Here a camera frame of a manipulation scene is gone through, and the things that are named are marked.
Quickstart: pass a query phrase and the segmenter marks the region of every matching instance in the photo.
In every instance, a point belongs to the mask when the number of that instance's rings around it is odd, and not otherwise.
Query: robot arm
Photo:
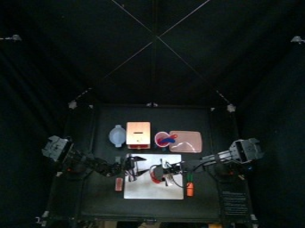
[[[88,168],[108,177],[121,174],[122,165],[120,163],[109,164],[106,160],[97,158],[94,155],[77,151],[73,146],[70,139],[62,139],[54,135],[50,137],[42,152],[46,157],[64,165],[82,163]]]

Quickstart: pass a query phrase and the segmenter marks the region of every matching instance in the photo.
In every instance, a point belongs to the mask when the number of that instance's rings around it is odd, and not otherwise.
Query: small red object
[[[124,190],[124,178],[118,177],[116,179],[116,190],[122,191]]]
[[[193,182],[188,183],[187,195],[191,197],[195,196],[195,184],[193,184]]]

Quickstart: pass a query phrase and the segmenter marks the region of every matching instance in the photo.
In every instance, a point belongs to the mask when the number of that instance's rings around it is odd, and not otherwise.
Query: black curtain
[[[267,156],[251,180],[263,227],[305,224],[305,45],[294,45],[239,111],[244,138],[261,140]]]
[[[3,37],[15,34],[0,28]],[[54,172],[41,149],[64,134],[69,104],[22,43],[0,42],[0,227],[35,227]]]

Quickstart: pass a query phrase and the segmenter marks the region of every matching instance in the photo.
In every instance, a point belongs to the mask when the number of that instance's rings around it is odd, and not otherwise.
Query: white container
[[[116,147],[122,147],[122,144],[126,142],[126,130],[121,125],[116,125],[116,128],[110,132],[110,142]]]

